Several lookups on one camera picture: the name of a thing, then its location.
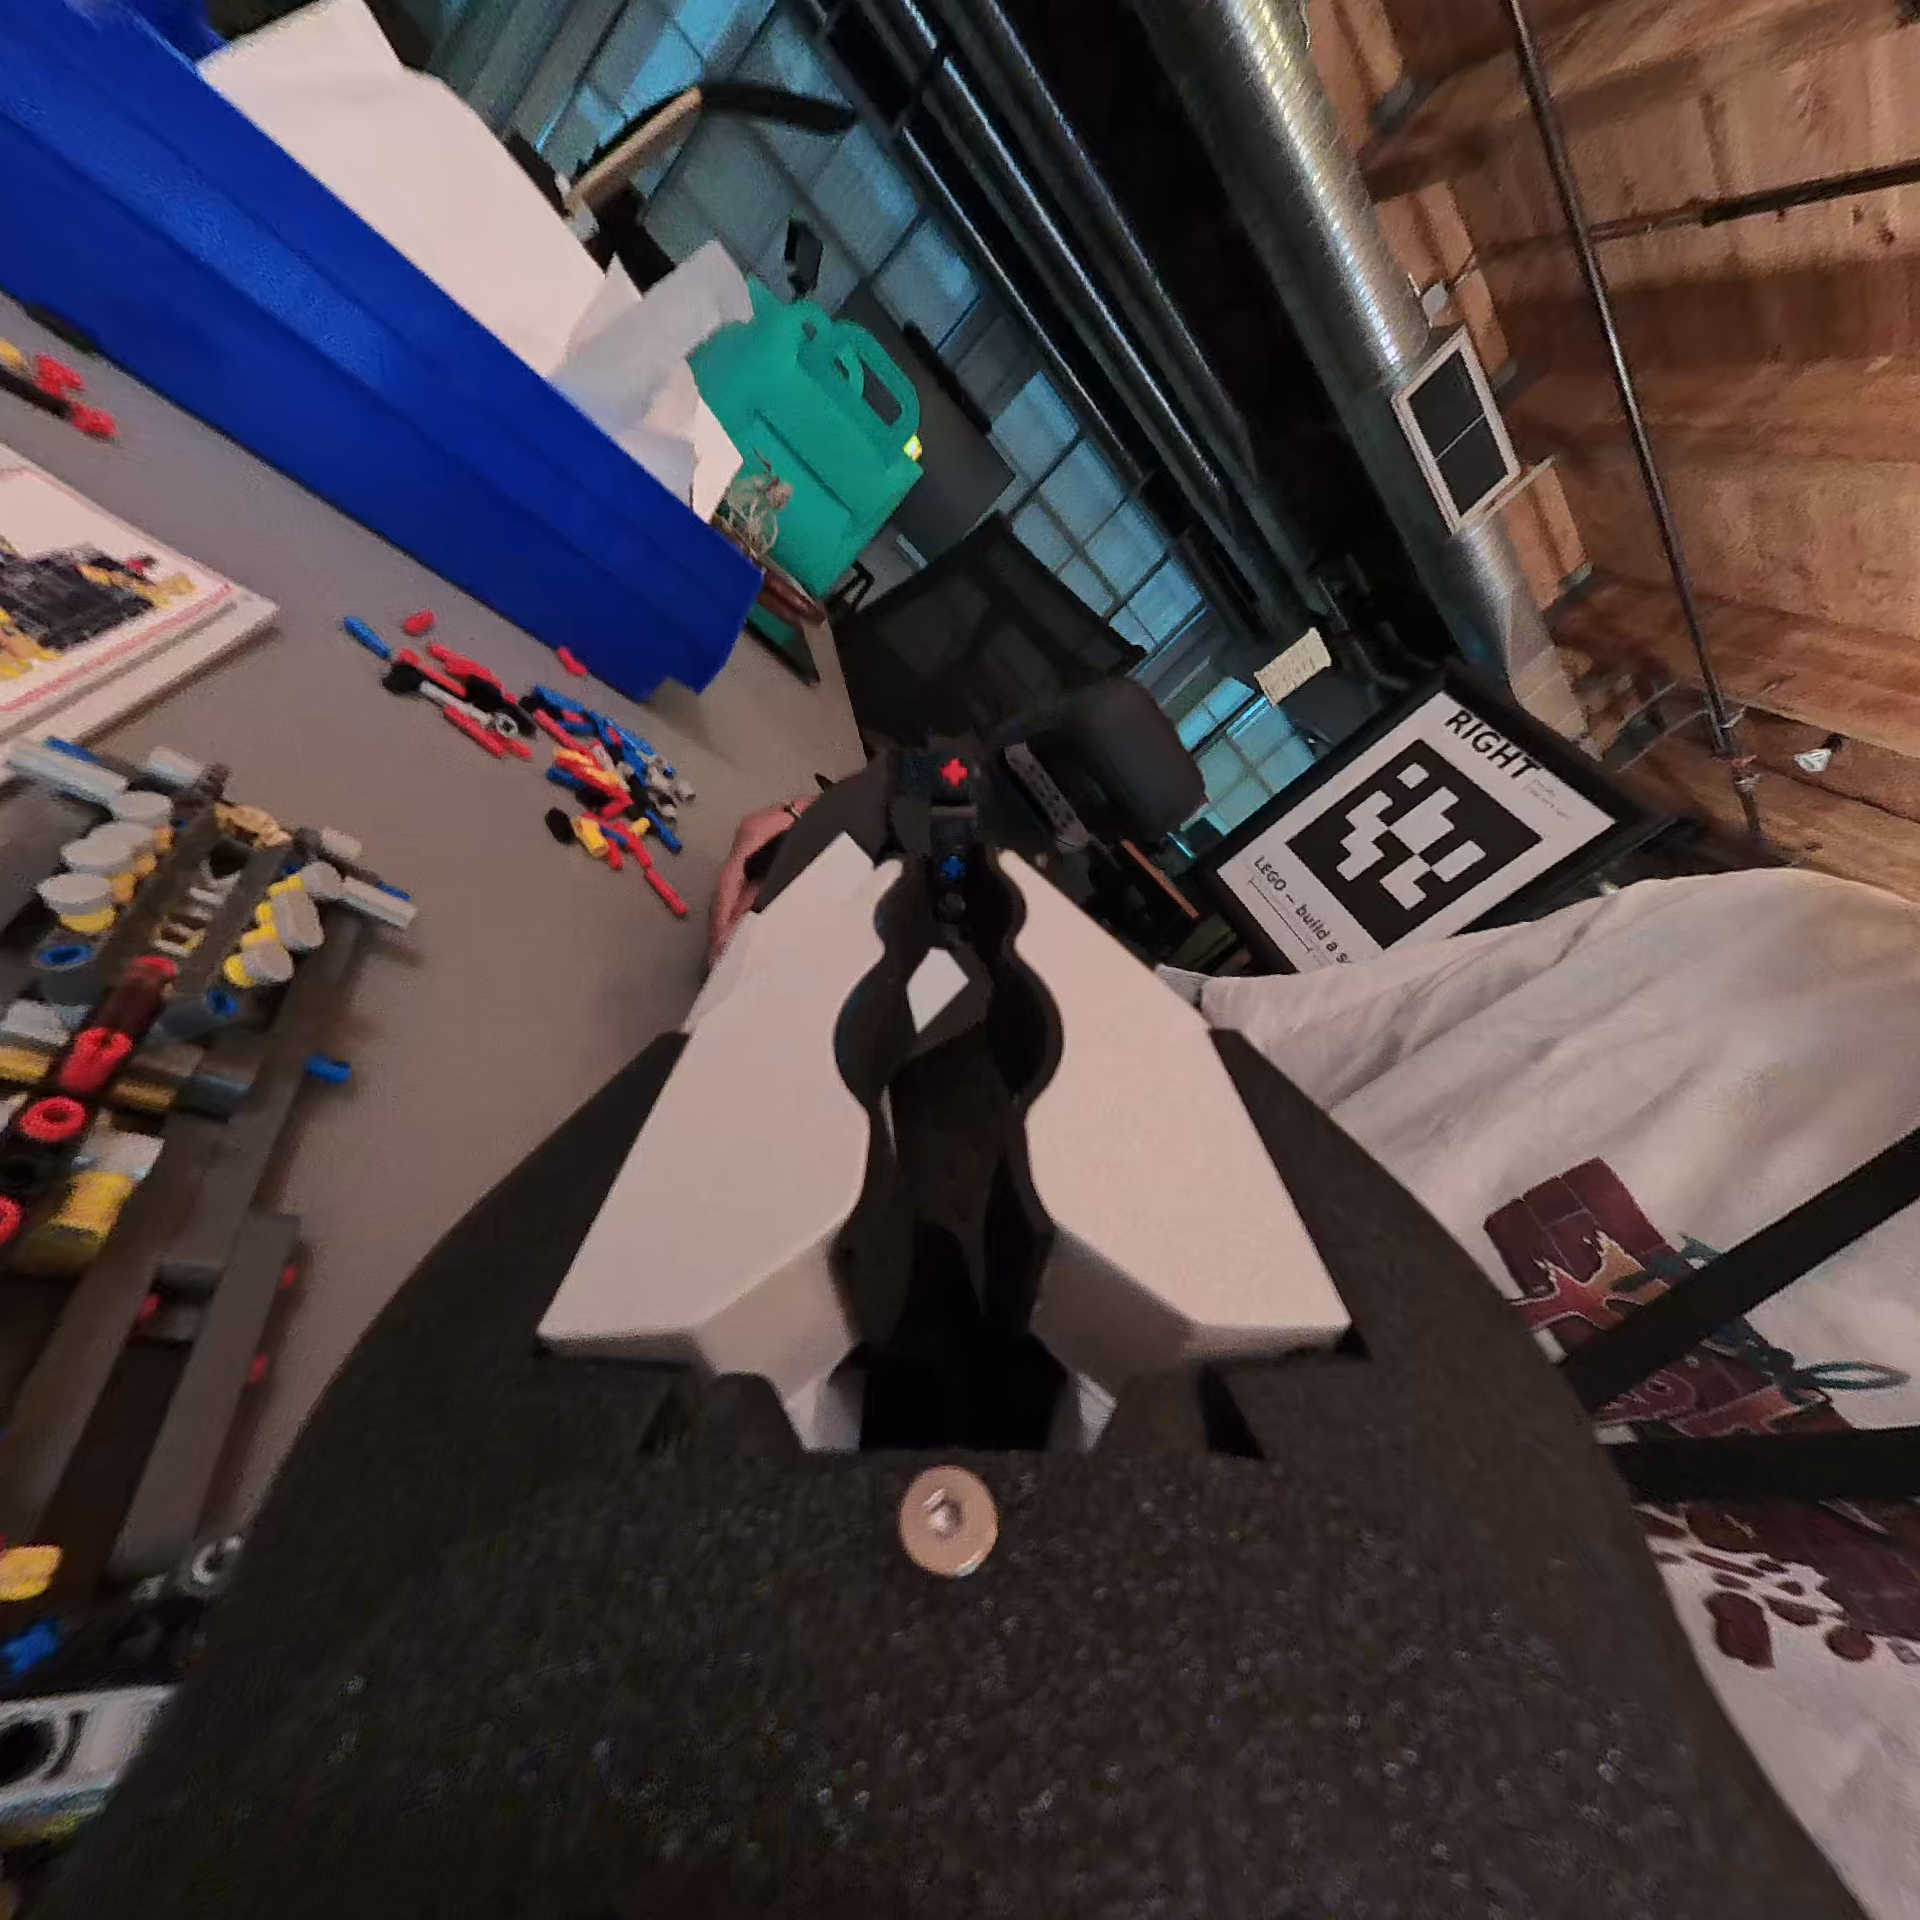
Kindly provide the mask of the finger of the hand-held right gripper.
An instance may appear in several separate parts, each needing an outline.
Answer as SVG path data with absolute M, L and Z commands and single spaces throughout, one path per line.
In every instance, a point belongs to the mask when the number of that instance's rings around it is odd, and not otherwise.
M 690 1036 L 708 1016 L 749 999 L 805 1003 L 826 996 L 837 1014 L 882 957 L 875 919 L 899 882 L 894 856 L 873 861 L 840 835 L 765 907 L 737 927 L 722 959 L 684 1020 Z
M 930 1053 L 977 1021 L 977 966 L 952 949 L 928 949 L 905 981 L 909 1053 Z

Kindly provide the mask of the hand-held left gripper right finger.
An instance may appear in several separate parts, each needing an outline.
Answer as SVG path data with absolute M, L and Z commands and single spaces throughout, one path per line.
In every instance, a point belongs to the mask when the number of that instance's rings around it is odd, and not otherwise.
M 1350 1331 L 1210 1023 L 1021 855 L 977 887 L 1006 1093 L 988 1309 L 1062 1373 L 1090 1448 L 1129 1384 Z

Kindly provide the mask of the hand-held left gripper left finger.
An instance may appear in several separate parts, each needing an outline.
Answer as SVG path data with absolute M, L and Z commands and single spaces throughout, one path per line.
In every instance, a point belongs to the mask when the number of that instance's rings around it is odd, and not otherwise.
M 852 1442 L 850 1391 L 833 1373 L 857 1332 L 833 1247 L 866 1182 L 873 1122 L 834 1058 L 849 1000 L 829 1014 L 826 996 L 747 999 L 681 1029 L 678 1060 L 545 1309 L 552 1352 L 754 1376 L 805 1447 Z

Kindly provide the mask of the black lego connector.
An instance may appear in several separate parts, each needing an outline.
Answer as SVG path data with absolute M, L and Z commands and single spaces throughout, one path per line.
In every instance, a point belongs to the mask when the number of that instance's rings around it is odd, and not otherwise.
M 974 930 L 988 896 L 985 798 L 988 776 L 964 738 L 938 733 L 900 749 L 890 799 L 891 835 L 924 882 L 932 926 L 953 939 Z

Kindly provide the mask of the lego car chassis assembly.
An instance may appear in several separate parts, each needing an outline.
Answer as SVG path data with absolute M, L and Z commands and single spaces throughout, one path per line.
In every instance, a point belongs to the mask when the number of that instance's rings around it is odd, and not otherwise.
M 94 1816 L 243 1540 L 222 1482 L 305 1276 L 270 1202 L 416 900 L 218 764 L 19 741 L 5 782 L 5 1869 Z

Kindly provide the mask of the pile of lego pins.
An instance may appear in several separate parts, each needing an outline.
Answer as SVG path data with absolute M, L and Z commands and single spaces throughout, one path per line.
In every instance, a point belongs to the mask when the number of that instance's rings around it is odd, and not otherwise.
M 377 663 L 394 700 L 432 708 L 491 762 L 533 770 L 557 845 L 633 876 L 674 922 L 689 922 L 669 866 L 684 852 L 681 812 L 694 790 L 642 733 L 564 688 L 508 684 L 438 639 L 429 613 L 408 620 L 395 638 L 360 614 L 341 618 L 338 628 Z

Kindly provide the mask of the lego instruction booklet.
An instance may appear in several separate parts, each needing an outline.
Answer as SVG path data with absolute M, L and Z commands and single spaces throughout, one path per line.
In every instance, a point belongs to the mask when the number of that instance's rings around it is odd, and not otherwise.
M 272 599 L 3 451 L 3 742 L 89 738 L 268 634 Z

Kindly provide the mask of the person's right hand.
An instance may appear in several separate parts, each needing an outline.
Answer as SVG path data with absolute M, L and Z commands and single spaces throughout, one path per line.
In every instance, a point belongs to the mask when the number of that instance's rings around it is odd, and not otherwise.
M 741 922 L 754 909 L 784 838 L 812 806 L 812 798 L 781 799 L 742 816 L 710 893 L 705 966 L 717 968 Z

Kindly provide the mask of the black mesh chair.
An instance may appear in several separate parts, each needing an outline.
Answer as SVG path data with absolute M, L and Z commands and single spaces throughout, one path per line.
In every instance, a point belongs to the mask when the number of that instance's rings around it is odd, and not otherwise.
M 1146 661 L 1000 514 L 905 583 L 834 607 L 829 628 L 873 749 L 989 733 Z

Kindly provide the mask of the white printed sign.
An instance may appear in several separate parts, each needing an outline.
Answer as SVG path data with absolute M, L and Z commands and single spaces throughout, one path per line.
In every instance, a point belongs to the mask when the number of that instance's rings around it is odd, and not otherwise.
M 1254 968 L 1312 973 L 1553 909 L 1666 824 L 1448 666 L 1194 863 Z

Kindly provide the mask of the person's white shirt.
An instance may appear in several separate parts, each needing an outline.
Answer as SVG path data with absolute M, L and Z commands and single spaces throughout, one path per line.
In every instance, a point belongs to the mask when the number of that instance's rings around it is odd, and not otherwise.
M 1915 903 L 1806 871 L 1646 880 L 1312 976 L 1162 978 L 1572 1349 L 1915 1132 Z M 1869 1915 L 1917 1908 L 1915 1494 L 1640 1496 L 1673 1612 Z

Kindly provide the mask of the teal bag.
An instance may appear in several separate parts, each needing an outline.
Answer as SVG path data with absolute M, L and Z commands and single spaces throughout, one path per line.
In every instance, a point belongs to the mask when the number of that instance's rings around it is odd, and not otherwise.
M 921 397 L 857 323 L 747 282 L 752 312 L 690 356 L 742 470 L 789 486 L 773 559 L 828 597 L 921 480 Z

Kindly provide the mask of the blue plastic bin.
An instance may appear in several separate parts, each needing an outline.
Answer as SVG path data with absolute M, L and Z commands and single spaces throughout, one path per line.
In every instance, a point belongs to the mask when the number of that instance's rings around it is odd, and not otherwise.
M 3 284 L 614 690 L 762 572 L 131 11 L 5 4 Z

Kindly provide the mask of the white paper bag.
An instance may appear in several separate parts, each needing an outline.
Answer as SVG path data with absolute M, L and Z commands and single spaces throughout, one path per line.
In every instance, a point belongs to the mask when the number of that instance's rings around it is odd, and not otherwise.
M 594 264 L 486 124 L 402 67 L 360 3 L 302 6 L 200 72 L 668 493 L 713 518 L 742 458 L 690 359 L 752 320 L 749 282 L 721 243 L 648 292 L 625 264 Z

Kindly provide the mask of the silver ventilation duct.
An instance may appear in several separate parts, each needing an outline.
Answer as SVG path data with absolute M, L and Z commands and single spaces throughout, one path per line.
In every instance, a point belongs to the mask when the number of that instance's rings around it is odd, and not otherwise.
M 1340 131 L 1306 8 L 1147 3 L 1138 13 L 1460 648 L 1532 718 L 1577 735 L 1582 708 L 1512 536 L 1493 516 L 1464 532 L 1448 526 L 1394 411 L 1434 331 Z

